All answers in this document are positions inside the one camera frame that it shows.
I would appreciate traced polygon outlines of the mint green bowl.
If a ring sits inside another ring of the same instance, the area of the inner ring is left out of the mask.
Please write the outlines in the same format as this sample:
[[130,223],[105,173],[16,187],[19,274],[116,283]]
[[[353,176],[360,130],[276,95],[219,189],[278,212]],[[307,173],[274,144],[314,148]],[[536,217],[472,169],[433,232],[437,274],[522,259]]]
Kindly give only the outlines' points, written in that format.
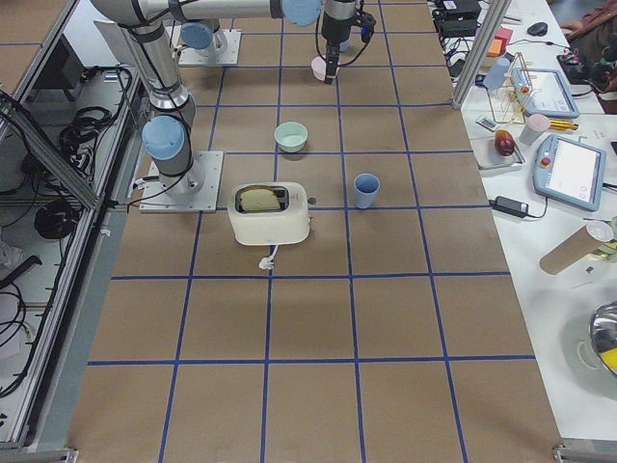
[[277,126],[274,138],[279,148],[285,152],[298,152],[308,139],[308,130],[298,122],[285,122]]

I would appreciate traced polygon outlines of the orange foam block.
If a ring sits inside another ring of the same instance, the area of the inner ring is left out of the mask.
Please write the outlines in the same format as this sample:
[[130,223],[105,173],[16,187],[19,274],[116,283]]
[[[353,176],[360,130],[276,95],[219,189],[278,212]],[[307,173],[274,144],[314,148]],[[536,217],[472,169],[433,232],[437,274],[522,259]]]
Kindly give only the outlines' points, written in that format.
[[505,51],[505,44],[502,39],[494,38],[486,52],[486,56],[490,58],[497,58],[501,56]]

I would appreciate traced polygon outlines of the light blue cup on desk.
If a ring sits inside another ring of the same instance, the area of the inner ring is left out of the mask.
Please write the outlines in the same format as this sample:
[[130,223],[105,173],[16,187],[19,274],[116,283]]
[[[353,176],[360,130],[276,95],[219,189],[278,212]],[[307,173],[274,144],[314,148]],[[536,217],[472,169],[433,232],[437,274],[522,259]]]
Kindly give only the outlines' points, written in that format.
[[507,58],[496,59],[484,77],[484,87],[490,91],[500,88],[506,79],[506,72],[509,68],[510,61]]

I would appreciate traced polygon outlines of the toast slice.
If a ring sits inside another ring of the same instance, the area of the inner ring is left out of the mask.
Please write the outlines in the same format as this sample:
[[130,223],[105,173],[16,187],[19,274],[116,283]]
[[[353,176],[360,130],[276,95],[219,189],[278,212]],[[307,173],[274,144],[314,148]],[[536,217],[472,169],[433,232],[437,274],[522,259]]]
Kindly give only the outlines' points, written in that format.
[[268,188],[241,191],[239,201],[244,212],[265,212],[281,209],[276,192]]

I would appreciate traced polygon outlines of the pink foam block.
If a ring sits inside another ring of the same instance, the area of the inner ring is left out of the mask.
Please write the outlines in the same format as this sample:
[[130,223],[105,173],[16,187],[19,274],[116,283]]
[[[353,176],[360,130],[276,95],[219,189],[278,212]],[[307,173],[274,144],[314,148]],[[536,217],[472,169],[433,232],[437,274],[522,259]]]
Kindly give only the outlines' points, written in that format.
[[502,41],[504,45],[507,45],[513,35],[513,30],[505,27],[500,27],[495,33],[495,39]]

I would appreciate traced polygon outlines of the white toaster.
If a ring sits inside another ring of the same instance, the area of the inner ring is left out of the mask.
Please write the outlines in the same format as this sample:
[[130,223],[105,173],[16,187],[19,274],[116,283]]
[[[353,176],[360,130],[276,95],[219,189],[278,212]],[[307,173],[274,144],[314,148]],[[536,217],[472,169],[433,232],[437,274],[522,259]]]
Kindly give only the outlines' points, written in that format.
[[[244,212],[240,192],[268,188],[276,192],[281,209]],[[286,245],[304,241],[309,236],[309,203],[305,188],[296,182],[262,182],[236,186],[228,200],[228,218],[235,239],[246,246]]]

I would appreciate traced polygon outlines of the grey tray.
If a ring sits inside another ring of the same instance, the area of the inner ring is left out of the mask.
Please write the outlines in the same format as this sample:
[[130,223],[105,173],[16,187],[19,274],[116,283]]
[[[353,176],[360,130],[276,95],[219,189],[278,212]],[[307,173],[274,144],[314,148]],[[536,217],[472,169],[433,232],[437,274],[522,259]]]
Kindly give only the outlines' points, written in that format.
[[504,156],[495,147],[495,138],[480,138],[471,141],[478,169],[483,172],[519,170],[526,161],[518,149]]

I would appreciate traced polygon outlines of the red apple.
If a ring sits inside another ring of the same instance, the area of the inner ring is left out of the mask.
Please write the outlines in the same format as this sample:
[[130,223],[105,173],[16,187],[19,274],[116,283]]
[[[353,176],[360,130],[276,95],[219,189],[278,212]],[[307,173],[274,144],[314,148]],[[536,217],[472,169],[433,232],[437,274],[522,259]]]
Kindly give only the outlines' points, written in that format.
[[495,132],[494,146],[496,152],[502,156],[510,156],[516,149],[513,136],[505,129],[498,129]]

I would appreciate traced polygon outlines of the black computer mouse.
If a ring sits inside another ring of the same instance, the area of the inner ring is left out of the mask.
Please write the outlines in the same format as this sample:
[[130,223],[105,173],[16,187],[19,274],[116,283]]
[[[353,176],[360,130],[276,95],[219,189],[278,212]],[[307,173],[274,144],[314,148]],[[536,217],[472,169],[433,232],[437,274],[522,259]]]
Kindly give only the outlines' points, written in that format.
[[539,21],[527,27],[526,33],[531,37],[544,37],[549,29],[547,22]]

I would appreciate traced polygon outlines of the far teach pendant tablet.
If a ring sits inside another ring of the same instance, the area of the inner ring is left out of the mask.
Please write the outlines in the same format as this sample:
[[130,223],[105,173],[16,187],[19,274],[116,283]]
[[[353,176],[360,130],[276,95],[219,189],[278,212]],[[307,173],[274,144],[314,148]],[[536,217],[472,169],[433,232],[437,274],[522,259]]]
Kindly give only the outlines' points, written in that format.
[[556,69],[514,68],[511,82],[515,96],[527,115],[575,119],[579,110],[568,83]]

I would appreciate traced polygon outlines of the teach pendant tablet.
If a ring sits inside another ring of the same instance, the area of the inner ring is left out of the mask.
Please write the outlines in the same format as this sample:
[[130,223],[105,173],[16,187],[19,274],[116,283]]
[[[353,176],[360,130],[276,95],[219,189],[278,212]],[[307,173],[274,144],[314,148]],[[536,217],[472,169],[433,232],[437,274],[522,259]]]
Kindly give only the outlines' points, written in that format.
[[527,115],[575,119],[579,110],[568,83],[556,69],[514,68],[511,82],[515,96]]
[[597,211],[604,183],[606,153],[580,142],[548,136],[536,151],[532,182],[545,197]]

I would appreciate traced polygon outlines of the near teach pendant tablet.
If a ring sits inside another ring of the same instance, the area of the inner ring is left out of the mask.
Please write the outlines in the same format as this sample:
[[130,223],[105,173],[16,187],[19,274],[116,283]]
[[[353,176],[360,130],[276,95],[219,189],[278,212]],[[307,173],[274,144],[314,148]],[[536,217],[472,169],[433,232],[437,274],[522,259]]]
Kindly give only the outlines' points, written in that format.
[[532,182],[545,197],[597,211],[604,183],[606,153],[580,142],[548,136],[536,151]]

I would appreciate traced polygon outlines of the cardboard tube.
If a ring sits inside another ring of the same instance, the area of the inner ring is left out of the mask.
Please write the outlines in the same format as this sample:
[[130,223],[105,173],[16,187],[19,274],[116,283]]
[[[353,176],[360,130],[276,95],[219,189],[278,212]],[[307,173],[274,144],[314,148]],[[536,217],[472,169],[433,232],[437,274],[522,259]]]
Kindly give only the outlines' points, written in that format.
[[550,252],[539,264],[545,272],[556,275],[578,260],[593,253],[614,237],[613,228],[601,221],[589,221]]

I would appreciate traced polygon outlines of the steel bowl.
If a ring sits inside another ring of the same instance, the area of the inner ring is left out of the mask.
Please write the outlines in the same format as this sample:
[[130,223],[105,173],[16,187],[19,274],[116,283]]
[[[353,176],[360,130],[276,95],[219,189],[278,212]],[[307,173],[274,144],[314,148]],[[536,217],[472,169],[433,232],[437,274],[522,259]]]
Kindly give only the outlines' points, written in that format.
[[588,368],[616,376],[616,302],[593,312],[587,338],[578,344],[577,355]]

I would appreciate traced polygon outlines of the aluminium frame post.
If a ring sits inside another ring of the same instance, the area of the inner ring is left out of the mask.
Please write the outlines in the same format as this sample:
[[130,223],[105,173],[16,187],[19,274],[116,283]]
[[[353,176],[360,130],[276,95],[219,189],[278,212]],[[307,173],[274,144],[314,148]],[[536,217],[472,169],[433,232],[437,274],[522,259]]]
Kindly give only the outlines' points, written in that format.
[[494,39],[497,29],[500,27],[510,3],[510,0],[494,0],[490,2],[478,30],[477,37],[473,42],[466,63],[464,64],[463,70],[454,88],[452,96],[452,107],[454,109],[460,110],[462,108],[470,88],[474,86],[475,77],[480,70],[481,63],[486,56],[486,52]]

